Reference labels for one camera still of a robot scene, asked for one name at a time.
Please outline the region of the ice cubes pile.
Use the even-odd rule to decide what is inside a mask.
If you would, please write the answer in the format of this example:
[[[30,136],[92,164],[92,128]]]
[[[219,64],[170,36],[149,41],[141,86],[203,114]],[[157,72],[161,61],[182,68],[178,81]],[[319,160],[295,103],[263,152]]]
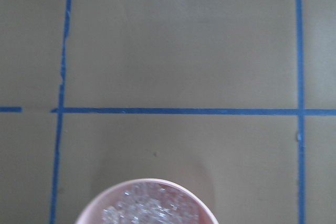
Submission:
[[[199,223],[195,201],[173,187],[136,183],[101,212],[102,223]]]

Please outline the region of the pink bowl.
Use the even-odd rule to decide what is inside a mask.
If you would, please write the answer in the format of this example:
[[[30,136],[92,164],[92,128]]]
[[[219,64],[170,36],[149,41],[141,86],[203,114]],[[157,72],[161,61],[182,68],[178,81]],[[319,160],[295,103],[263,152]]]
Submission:
[[[117,202],[120,199],[121,194],[125,190],[130,189],[134,184],[138,183],[156,183],[159,185],[164,185],[166,187],[175,188],[185,193],[198,206],[200,223],[218,224],[218,220],[211,212],[211,210],[194,193],[179,184],[158,178],[133,179],[109,187],[108,189],[97,195],[90,203],[86,205],[86,207],[82,210],[82,212],[76,219],[75,223],[98,223],[100,217],[99,212],[103,209],[103,207],[106,207],[111,203]]]

